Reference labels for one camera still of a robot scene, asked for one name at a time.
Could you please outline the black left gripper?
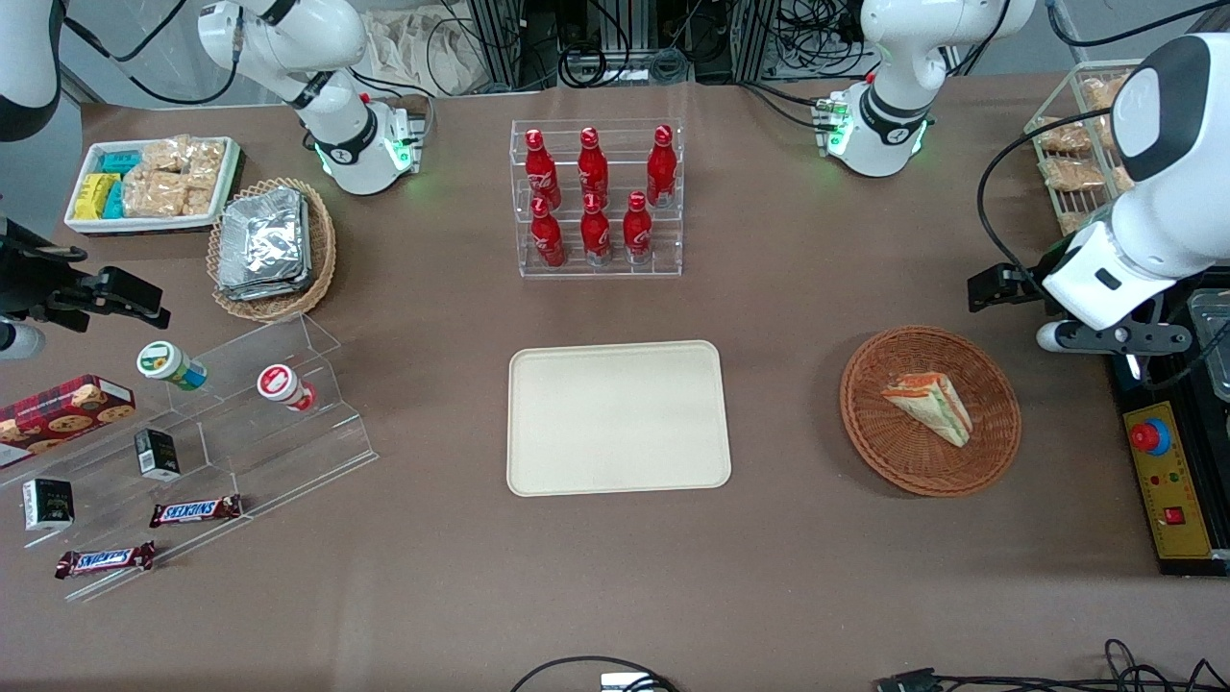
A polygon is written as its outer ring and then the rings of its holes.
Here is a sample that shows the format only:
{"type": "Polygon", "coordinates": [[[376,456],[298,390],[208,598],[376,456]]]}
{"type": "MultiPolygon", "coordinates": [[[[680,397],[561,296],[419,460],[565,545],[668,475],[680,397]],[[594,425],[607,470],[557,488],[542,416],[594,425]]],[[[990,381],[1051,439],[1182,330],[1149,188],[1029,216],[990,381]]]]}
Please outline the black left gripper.
{"type": "Polygon", "coordinates": [[[968,280],[968,310],[980,312],[1005,304],[1041,302],[1046,315],[1061,315],[1064,309],[1043,288],[1043,280],[1059,263],[1058,259],[1041,259],[1030,268],[1028,279],[1011,263],[993,264],[975,273],[968,280]]]}

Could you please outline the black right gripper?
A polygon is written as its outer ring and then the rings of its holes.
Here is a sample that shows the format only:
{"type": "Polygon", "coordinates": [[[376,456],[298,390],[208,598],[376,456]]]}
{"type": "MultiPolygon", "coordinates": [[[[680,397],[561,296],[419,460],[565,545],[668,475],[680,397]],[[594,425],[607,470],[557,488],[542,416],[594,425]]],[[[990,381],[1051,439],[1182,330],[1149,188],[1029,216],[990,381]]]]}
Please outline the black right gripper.
{"type": "Polygon", "coordinates": [[[171,311],[161,306],[162,289],[119,267],[102,267],[89,280],[93,295],[70,295],[69,307],[57,304],[62,290],[74,293],[86,277],[74,263],[86,261],[85,250],[53,245],[11,219],[2,220],[1,315],[5,320],[34,320],[58,327],[86,327],[89,315],[118,313],[155,329],[170,327],[171,311]]]}

